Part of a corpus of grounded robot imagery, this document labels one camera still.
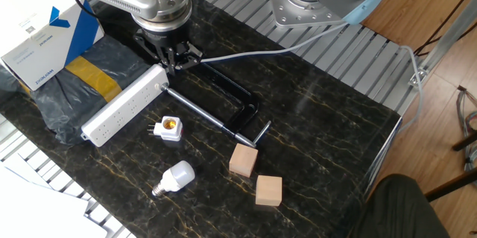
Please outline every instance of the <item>metal rod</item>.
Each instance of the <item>metal rod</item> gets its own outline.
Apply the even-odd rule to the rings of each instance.
[[[244,137],[241,134],[236,134],[234,136],[238,141],[242,142],[245,145],[250,146],[251,148],[256,148],[256,144],[252,141],[250,141],[247,137]]]
[[[200,108],[199,106],[197,106],[196,104],[192,103],[192,101],[188,100],[187,98],[185,98],[184,96],[182,96],[180,93],[176,92],[175,90],[167,87],[167,92],[172,96],[174,97],[175,99],[181,101],[183,104],[185,104],[186,106],[190,107],[191,109],[193,109],[193,111],[199,113],[202,117],[206,118],[208,121],[210,121],[211,123],[217,125],[219,128],[222,128],[224,126],[224,123],[222,123],[221,121],[219,121],[217,118],[215,118],[214,116],[210,115],[210,113],[208,113],[207,111],[203,110],[202,108]]]
[[[472,0],[462,10],[449,30],[441,37],[437,45],[432,49],[421,66],[426,70],[431,70],[439,63],[440,59],[450,50],[452,45],[466,31],[469,25],[477,18],[477,0]]]
[[[202,117],[206,118],[208,121],[210,121],[211,123],[217,125],[220,129],[222,129],[222,127],[224,126],[224,123],[221,122],[220,120],[218,120],[217,118],[215,118],[214,116],[212,116],[210,113],[208,113],[207,111],[203,110],[202,108],[200,108],[199,106],[197,106],[196,104],[194,104],[192,101],[188,100],[187,98],[185,98],[184,96],[182,96],[180,93],[176,92],[175,90],[169,88],[168,86],[164,85],[162,86],[162,90],[166,90],[169,95],[171,95],[172,97],[174,97],[175,99],[181,101],[183,104],[185,104],[186,106],[190,107],[193,111],[199,113]],[[236,134],[234,136],[238,141],[240,141],[241,143],[245,144],[245,145],[248,145],[252,148],[255,148],[256,147],[256,144],[252,141],[250,141],[247,137],[244,137],[243,135],[241,134]]]
[[[262,131],[259,133],[258,136],[256,136],[255,140],[253,141],[253,143],[257,144],[257,142],[260,140],[260,138],[262,138],[262,136],[265,134],[265,132],[268,130],[268,128],[270,127],[271,125],[271,121],[267,122],[267,125],[262,129]]]

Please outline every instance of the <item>bulb screw base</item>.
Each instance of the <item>bulb screw base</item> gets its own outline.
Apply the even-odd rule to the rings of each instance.
[[[157,198],[157,197],[161,196],[162,194],[164,194],[165,191],[166,190],[164,190],[161,183],[159,183],[152,189],[152,195]]]

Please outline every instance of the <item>wooden cube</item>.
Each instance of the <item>wooden cube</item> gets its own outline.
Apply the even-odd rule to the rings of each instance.
[[[258,153],[259,151],[254,148],[237,144],[230,158],[229,170],[249,178]]]
[[[255,203],[279,206],[282,202],[282,178],[259,175],[256,180]]]

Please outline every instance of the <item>wooden floor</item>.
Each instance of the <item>wooden floor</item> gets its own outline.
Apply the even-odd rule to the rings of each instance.
[[[457,86],[477,96],[477,30],[456,43],[427,80],[423,111],[418,121],[398,134],[383,163],[379,180],[393,173],[414,178],[427,192],[464,173],[464,152],[451,145],[463,138],[458,123]],[[404,123],[415,114],[416,98],[404,115]],[[451,237],[475,237],[477,231],[477,187],[465,186],[432,202]]]
[[[364,21],[364,25],[395,43],[417,48],[424,44],[458,2],[459,0],[383,0]]]

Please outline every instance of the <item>white power strip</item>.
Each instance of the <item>white power strip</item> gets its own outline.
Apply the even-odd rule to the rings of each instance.
[[[165,70],[153,65],[81,126],[81,136],[101,147],[161,94],[165,83],[168,83]]]

